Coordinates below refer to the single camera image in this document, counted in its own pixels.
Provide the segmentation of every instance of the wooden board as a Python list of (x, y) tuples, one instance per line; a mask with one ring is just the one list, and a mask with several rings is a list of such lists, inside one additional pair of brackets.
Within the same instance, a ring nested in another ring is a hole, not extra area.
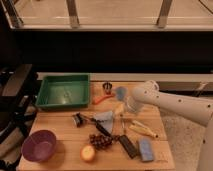
[[(113, 86), (125, 86), (132, 88), (135, 83), (114, 83)], [(92, 83), (91, 92), (95, 96), (102, 93), (101, 83)], [(20, 171), (43, 171), (43, 170), (155, 170), (174, 169), (172, 154), (167, 141), (164, 126), (158, 108), (145, 105), (138, 115), (126, 113), (124, 115), (127, 136), (137, 146), (137, 140), (143, 136), (130, 130), (128, 127), (131, 119), (137, 119), (149, 126), (159, 137), (150, 138), (154, 150), (155, 161), (150, 163), (141, 162), (140, 157), (130, 159), (119, 142), (113, 144), (104, 151), (97, 151), (96, 159), (92, 163), (85, 163), (80, 158), (81, 148), (89, 143), (89, 134), (98, 134), (93, 125), (85, 125), (77, 128), (72, 120), (72, 115), (82, 112), (84, 115), (92, 116), (94, 113), (112, 110), (118, 105), (115, 98), (108, 99), (100, 105), (90, 105), (88, 108), (76, 111), (64, 112), (39, 112), (33, 124), (31, 132), (48, 129), (53, 131), (57, 137), (56, 153), (48, 161), (33, 163), (26, 161), (23, 157), (19, 164)], [(113, 134), (122, 134), (119, 117), (114, 118)]]

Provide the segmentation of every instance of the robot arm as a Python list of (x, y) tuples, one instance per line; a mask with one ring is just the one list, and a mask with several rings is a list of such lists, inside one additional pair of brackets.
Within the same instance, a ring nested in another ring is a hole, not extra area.
[(132, 111), (140, 110), (143, 104), (156, 105), (205, 127), (213, 114), (213, 100), (162, 93), (155, 81), (134, 87), (127, 98), (127, 106)]
[(134, 87), (127, 98), (127, 110), (137, 112), (143, 104), (153, 104), (173, 111), (206, 128), (197, 171), (213, 170), (213, 100), (159, 92), (155, 81), (147, 81)]

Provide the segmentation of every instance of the floor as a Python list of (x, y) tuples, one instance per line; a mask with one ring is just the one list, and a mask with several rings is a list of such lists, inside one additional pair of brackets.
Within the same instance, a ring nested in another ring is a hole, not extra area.
[[(205, 128), (180, 116), (161, 110), (165, 130), (174, 157), (176, 171), (195, 171)], [(0, 159), (14, 161), (20, 154), (23, 137), (19, 130), (0, 145)]]

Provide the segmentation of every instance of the purple bowl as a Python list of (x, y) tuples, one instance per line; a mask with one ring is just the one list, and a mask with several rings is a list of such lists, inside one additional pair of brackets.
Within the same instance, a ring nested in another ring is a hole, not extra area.
[(55, 147), (55, 134), (48, 130), (40, 130), (25, 139), (21, 153), (28, 161), (42, 162), (53, 155)]

